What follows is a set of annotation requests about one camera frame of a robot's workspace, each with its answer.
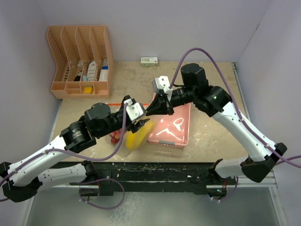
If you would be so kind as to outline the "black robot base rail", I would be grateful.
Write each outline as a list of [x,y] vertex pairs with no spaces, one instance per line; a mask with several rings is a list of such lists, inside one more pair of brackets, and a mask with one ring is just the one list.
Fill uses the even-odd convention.
[[211,162],[83,162],[92,188],[84,196],[112,196],[115,192],[171,192],[208,194],[210,186],[234,185],[235,179],[211,174]]

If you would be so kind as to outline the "yellow banana bunch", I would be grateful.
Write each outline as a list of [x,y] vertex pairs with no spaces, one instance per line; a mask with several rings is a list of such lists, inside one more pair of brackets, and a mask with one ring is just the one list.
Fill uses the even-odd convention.
[[151,134],[155,126],[154,121],[148,121],[136,133],[127,132],[125,146],[128,150],[137,149]]

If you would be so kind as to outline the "clear blue-zipper bag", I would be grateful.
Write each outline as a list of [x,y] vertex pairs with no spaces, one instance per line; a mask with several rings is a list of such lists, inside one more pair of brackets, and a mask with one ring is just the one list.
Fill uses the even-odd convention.
[[109,134],[110,143],[114,146],[113,154],[126,157],[144,144],[156,123],[146,118],[146,110],[138,102],[123,102],[114,115],[118,124]]

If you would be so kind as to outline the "clear orange-zipper bag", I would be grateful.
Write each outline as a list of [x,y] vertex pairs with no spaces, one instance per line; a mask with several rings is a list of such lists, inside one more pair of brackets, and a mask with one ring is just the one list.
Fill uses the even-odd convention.
[[109,134],[119,129],[122,129],[123,106],[121,103],[110,103],[108,104],[108,106],[110,107],[111,113],[109,116],[110,122],[108,127],[106,128],[106,132],[109,137],[109,143],[111,144]]

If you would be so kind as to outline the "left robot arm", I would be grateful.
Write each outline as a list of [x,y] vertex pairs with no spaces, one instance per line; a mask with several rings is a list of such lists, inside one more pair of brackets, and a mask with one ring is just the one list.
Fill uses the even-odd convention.
[[143,104],[130,96],[124,97],[115,113],[105,103],[94,104],[36,153],[16,163],[1,163],[3,201],[23,202],[39,191],[65,183],[93,184],[97,173],[92,162],[97,159],[80,152],[119,129],[137,131],[146,123],[142,119],[145,114]]

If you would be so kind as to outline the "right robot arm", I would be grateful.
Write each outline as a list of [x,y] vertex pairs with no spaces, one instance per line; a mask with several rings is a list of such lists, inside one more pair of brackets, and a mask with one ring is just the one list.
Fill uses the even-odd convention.
[[204,68],[196,63],[181,68],[183,85],[172,90],[168,77],[152,82],[155,97],[146,110],[147,116],[172,115],[174,108],[193,103],[195,107],[225,127],[244,147],[248,155],[232,160],[217,160],[209,168],[209,179],[220,184],[231,176],[246,176],[260,183],[287,151],[283,143],[263,135],[242,113],[235,109],[233,98],[221,87],[209,85]]

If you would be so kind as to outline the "red strawberry cluster with leaves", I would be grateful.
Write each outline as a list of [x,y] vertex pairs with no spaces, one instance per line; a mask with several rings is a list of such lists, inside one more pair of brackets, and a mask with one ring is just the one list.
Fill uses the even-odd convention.
[[119,142],[121,137],[121,132],[122,129],[119,129],[109,134],[111,144],[116,145]]

